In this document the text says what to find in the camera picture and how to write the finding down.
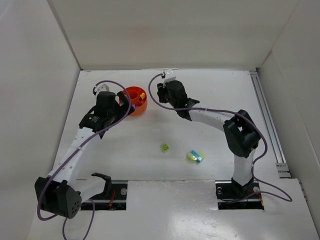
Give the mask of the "yellow curved lego brick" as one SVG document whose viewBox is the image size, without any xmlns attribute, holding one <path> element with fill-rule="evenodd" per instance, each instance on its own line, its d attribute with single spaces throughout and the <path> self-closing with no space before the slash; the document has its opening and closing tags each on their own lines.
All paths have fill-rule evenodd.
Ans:
<svg viewBox="0 0 320 240">
<path fill-rule="evenodd" d="M 146 93 L 143 92 L 143 93 L 140 95 L 139 99 L 142 101 L 145 97 L 146 97 Z"/>
</svg>

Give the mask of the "lime green lego brick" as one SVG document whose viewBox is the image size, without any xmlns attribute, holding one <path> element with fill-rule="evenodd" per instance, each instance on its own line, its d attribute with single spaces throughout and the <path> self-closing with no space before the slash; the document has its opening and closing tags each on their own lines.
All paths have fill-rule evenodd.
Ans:
<svg viewBox="0 0 320 240">
<path fill-rule="evenodd" d="M 166 153 L 166 152 L 170 149 L 167 144 L 161 145 L 160 148 L 161 148 L 161 150 L 162 150 L 163 153 Z"/>
</svg>

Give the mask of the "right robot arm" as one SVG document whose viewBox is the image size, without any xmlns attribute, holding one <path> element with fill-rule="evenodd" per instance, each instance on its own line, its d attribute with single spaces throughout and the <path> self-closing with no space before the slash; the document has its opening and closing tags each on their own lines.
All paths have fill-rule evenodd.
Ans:
<svg viewBox="0 0 320 240">
<path fill-rule="evenodd" d="M 261 137 L 248 112 L 241 109 L 234 114 L 195 109 L 200 102 L 189 98 L 178 80 L 158 83 L 157 95 L 160 103 L 169 103 L 181 118 L 214 127 L 225 134 L 228 148 L 234 154 L 233 187 L 241 192 L 249 189 L 253 184 L 253 157 Z"/>
</svg>

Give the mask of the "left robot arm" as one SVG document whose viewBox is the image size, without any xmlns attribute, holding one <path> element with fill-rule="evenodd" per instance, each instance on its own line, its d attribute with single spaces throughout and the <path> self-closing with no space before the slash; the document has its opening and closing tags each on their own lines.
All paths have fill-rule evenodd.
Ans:
<svg viewBox="0 0 320 240">
<path fill-rule="evenodd" d="M 41 221 L 41 211 L 52 214 L 52 218 L 62 216 L 72 219 L 83 202 L 92 197 L 107 197 L 113 192 L 112 178 L 94 172 L 91 183 L 78 183 L 78 174 L 89 160 L 89 145 L 101 140 L 106 131 L 119 124 L 134 112 L 127 91 L 113 93 L 101 91 L 96 94 L 96 103 L 79 123 L 76 136 L 66 155 L 47 177 L 39 177 L 35 184 L 37 196 L 37 216 Z"/>
</svg>

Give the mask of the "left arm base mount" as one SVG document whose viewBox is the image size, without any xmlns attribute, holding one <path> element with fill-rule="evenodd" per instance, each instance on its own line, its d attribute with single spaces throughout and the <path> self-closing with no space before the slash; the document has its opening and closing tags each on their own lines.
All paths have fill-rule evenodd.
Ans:
<svg viewBox="0 0 320 240">
<path fill-rule="evenodd" d="M 128 182 L 112 180 L 102 173 L 93 173 L 87 179 L 79 179 L 82 211 L 125 211 L 127 209 Z"/>
</svg>

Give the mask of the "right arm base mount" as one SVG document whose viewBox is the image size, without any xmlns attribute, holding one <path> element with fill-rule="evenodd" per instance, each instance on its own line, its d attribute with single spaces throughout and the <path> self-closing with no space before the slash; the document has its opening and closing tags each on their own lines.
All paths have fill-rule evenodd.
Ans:
<svg viewBox="0 0 320 240">
<path fill-rule="evenodd" d="M 264 210 L 258 182 L 251 181 L 241 186 L 233 180 L 215 182 L 215 194 L 219 210 Z"/>
</svg>

